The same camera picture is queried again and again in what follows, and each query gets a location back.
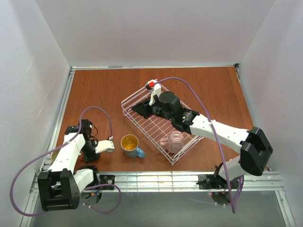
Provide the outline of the pink faceted mug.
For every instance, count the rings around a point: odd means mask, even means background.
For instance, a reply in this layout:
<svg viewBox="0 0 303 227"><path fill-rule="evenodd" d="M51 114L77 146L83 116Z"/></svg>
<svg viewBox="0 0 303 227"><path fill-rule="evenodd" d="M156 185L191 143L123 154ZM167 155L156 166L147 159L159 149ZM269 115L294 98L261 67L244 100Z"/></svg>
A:
<svg viewBox="0 0 303 227"><path fill-rule="evenodd" d="M181 132L172 131L167 137L160 139L159 144L169 153L176 154L183 148L184 137Z"/></svg>

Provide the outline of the brown orange glazed mug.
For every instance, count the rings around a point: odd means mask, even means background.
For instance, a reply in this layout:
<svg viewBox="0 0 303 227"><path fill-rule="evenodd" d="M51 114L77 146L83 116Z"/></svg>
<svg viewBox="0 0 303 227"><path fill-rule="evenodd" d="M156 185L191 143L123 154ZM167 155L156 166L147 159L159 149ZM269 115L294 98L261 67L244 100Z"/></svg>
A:
<svg viewBox="0 0 303 227"><path fill-rule="evenodd" d="M84 162L84 157L83 157L82 154L79 155L78 161L79 161L79 162Z"/></svg>

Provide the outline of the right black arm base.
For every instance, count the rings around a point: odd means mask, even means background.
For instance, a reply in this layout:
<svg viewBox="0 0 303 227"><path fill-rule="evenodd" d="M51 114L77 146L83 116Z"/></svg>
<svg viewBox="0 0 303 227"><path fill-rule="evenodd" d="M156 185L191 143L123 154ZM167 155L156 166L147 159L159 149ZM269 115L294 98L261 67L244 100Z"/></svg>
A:
<svg viewBox="0 0 303 227"><path fill-rule="evenodd" d="M210 190L210 195L217 204L228 205L230 203L227 182L220 176L215 177L213 174L198 175L198 182L196 184L200 190Z"/></svg>

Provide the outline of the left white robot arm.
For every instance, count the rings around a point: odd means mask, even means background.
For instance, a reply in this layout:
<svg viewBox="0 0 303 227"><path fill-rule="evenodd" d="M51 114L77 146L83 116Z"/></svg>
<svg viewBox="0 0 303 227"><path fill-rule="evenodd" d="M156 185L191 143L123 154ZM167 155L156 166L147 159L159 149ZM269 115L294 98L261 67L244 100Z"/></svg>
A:
<svg viewBox="0 0 303 227"><path fill-rule="evenodd" d="M64 134L66 146L62 147L47 171L38 175L38 189L43 211L72 210L80 203L81 192L91 183L99 183L95 166L83 167L74 172L83 148L89 154L96 148L90 139L92 122L81 120L81 126L69 126Z"/></svg>

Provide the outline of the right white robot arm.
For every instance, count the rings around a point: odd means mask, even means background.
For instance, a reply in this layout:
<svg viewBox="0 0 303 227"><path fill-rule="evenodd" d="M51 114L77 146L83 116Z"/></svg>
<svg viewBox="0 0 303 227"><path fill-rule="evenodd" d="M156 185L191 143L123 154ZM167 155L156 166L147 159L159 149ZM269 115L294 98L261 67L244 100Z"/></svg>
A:
<svg viewBox="0 0 303 227"><path fill-rule="evenodd" d="M183 107L180 99L171 91L152 95L136 104L132 110L145 119L154 115L169 120L180 132L211 139L236 151L239 154L237 157L223 161L216 169L214 176L222 182L244 174L261 176L273 153L261 128L240 129L208 120L197 111Z"/></svg>

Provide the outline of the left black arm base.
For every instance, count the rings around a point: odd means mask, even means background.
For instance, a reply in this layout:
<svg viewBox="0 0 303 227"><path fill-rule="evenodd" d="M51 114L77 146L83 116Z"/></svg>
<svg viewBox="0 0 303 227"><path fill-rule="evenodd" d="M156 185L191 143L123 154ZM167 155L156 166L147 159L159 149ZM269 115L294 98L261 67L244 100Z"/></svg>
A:
<svg viewBox="0 0 303 227"><path fill-rule="evenodd" d="M114 184L114 175L100 175L100 184ZM81 193L81 199L89 205L96 205L102 198L102 192L114 190L114 186L102 186L94 189L84 190Z"/></svg>

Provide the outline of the blue butterfly mug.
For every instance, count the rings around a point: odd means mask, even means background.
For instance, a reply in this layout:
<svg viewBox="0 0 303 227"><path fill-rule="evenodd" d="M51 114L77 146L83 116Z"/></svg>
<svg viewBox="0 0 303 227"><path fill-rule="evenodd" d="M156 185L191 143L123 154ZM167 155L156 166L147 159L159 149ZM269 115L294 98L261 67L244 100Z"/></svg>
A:
<svg viewBox="0 0 303 227"><path fill-rule="evenodd" d="M139 140L136 136L128 134L122 137L121 147L124 155L128 158L145 158L145 152L139 147Z"/></svg>

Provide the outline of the cream round ceramic mug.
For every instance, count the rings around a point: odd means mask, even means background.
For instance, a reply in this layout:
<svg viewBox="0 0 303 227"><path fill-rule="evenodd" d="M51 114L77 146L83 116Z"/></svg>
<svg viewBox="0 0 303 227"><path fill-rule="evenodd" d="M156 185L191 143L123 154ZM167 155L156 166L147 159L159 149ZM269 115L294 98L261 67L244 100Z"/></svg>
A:
<svg viewBox="0 0 303 227"><path fill-rule="evenodd" d="M59 151L58 151L58 150L57 150L57 151L54 151L54 152L51 154L51 162L52 162L52 163L56 160L58 154L59 154Z"/></svg>

